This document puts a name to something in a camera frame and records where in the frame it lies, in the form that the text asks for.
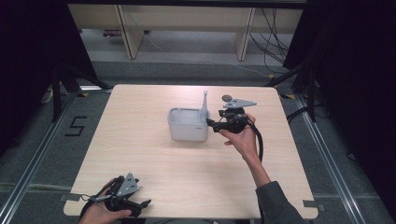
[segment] finger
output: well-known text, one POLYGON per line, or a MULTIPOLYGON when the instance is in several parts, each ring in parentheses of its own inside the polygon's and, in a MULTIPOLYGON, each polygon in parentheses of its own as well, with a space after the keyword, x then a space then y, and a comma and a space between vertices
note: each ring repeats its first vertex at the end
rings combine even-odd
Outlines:
POLYGON ((254 118, 253 116, 251 116, 250 114, 246 113, 247 118, 250 119, 253 123, 256 122, 256 118, 254 118))
POLYGON ((231 146, 231 145, 233 145, 233 143, 231 141, 227 141, 227 142, 224 142, 224 145, 231 146))
POLYGON ((132 214, 132 211, 126 209, 126 210, 120 210, 118 212, 112 212, 111 213, 111 217, 112 217, 113 220, 117 220, 117 219, 120 219, 120 218, 128 217, 131 214, 132 214))
POLYGON ((230 131, 225 130, 225 129, 220 129, 219 134, 223 135, 224 137, 230 139, 233 136, 233 133, 230 133, 230 131))

